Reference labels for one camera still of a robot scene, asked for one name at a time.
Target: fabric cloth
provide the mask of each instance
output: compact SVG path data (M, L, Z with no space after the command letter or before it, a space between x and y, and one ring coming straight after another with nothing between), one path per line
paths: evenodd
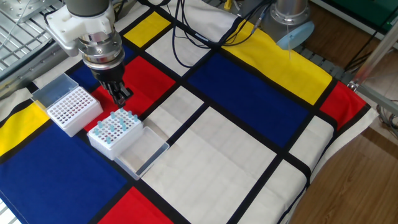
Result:
M21 223L287 223L325 162L375 111L260 30L234 47L194 46L186 32L206 46L242 24L199 0L185 4L193 30L176 27L176 54L192 66L183 67L171 48L176 1L140 2L115 25L134 92L124 109L170 149L136 181L92 148L87 131L118 108L90 69L67 59L54 71L104 112L70 138L32 101L11 103L0 113L0 198Z

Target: yellow rectangle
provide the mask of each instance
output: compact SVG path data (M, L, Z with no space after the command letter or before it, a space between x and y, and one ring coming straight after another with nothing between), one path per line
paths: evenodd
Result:
M12 115L0 128L0 156L16 147L48 119L35 103Z
M164 19L158 13L153 12L125 34L124 37L136 44L138 47L142 47L159 32L164 30L169 24L170 22L168 20Z
M248 22L234 43L248 37L253 27ZM311 105L315 104L332 79L327 72L293 50L290 60L289 51L282 50L259 29L242 44L223 48Z

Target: light blue part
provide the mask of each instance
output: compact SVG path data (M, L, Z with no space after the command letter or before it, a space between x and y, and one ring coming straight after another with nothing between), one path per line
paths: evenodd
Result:
M283 50L288 50L289 41L290 41L290 49L296 48L307 38L310 37L314 28L315 26L312 21L306 22L303 25L297 27L296 29L290 31L287 35L282 37L276 44Z

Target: metal wire grid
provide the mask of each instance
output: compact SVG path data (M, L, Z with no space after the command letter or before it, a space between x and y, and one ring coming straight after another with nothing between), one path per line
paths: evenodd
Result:
M17 24L8 41L0 49L0 73L15 63L22 63L23 57L39 46L43 46L51 36L45 30L46 24L43 15L59 9L62 6L58 2L46 7L43 11L29 20ZM4 42L9 31L15 25L15 21L0 11L0 44Z
M0 223L21 224L6 204L0 199Z

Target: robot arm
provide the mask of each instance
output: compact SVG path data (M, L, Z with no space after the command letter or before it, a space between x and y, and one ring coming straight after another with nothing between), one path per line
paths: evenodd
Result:
M80 51L93 76L119 107L132 91L124 87L124 50L114 29L114 11L109 0L67 0L66 5L47 16L47 30L74 57Z

